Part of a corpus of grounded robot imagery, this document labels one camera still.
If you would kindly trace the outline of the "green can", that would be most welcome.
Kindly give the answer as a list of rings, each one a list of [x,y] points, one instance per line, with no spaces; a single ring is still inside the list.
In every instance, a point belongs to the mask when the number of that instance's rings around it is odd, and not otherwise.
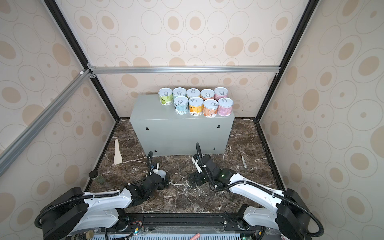
[[[167,176],[167,173],[163,170],[153,170],[154,174],[157,174],[159,175],[160,177],[162,177],[162,179],[164,180]]]
[[[170,88],[161,88],[159,90],[160,102],[163,106],[169,106],[173,103],[173,90]]]

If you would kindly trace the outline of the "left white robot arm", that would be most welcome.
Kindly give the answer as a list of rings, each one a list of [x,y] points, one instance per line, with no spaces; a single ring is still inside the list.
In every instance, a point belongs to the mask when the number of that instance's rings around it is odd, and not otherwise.
[[[162,170],[117,191],[89,193],[75,187],[43,208],[34,224],[43,231],[45,240],[61,240],[83,230],[113,228],[127,221],[125,209],[141,205],[157,190],[168,187],[169,176]]]

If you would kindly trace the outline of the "brown orange can front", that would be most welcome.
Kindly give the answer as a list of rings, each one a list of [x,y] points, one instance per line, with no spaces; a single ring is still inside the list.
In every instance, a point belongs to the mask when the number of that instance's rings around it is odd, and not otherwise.
[[[218,102],[214,99],[207,99],[204,101],[203,115],[206,118],[214,118],[218,112]]]

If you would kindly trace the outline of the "brown orange can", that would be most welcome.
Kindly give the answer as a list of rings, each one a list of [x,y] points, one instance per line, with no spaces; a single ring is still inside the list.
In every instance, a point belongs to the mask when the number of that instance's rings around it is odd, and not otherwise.
[[[207,99],[204,101],[203,115],[206,118],[214,118],[218,112],[218,102],[214,99]]]
[[[200,97],[205,101],[208,99],[214,99],[215,97],[215,92],[212,89],[203,89],[200,92]]]

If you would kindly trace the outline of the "yellow can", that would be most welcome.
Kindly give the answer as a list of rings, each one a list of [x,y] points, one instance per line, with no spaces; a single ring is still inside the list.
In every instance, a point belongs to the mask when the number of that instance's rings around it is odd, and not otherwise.
[[[186,91],[186,96],[188,99],[194,98],[194,97],[200,97],[201,91],[196,88],[191,88]]]
[[[203,114],[204,100],[200,97],[193,97],[189,99],[189,111],[192,116],[200,116]]]

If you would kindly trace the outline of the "teal can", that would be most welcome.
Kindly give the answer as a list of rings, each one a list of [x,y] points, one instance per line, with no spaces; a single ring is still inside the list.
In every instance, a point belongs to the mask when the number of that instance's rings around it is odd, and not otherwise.
[[[189,112],[189,99],[185,96],[174,98],[175,112],[178,115],[185,115]]]
[[[177,98],[177,97],[185,97],[187,95],[187,90],[185,88],[182,88],[182,87],[178,87],[178,88],[175,88],[173,89],[173,98]]]

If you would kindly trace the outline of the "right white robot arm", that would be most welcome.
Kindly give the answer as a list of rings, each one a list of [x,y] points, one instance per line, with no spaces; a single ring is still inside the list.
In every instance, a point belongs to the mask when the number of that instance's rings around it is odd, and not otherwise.
[[[262,226],[277,229],[288,240],[311,240],[324,234],[325,229],[319,218],[294,190],[274,190],[230,169],[220,169],[209,155],[195,154],[191,160],[197,169],[189,175],[193,187],[208,183],[214,192],[238,194],[261,205],[260,208],[241,207],[238,217],[240,228]]]

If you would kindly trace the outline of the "pink can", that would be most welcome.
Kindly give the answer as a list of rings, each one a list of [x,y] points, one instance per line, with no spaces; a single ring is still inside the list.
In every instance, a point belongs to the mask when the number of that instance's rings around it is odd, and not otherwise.
[[[234,101],[230,98],[220,98],[218,100],[218,115],[222,117],[229,116],[232,113]]]
[[[216,101],[218,101],[221,98],[227,98],[229,94],[228,89],[224,87],[217,87],[214,89],[214,92],[215,92],[214,99]]]

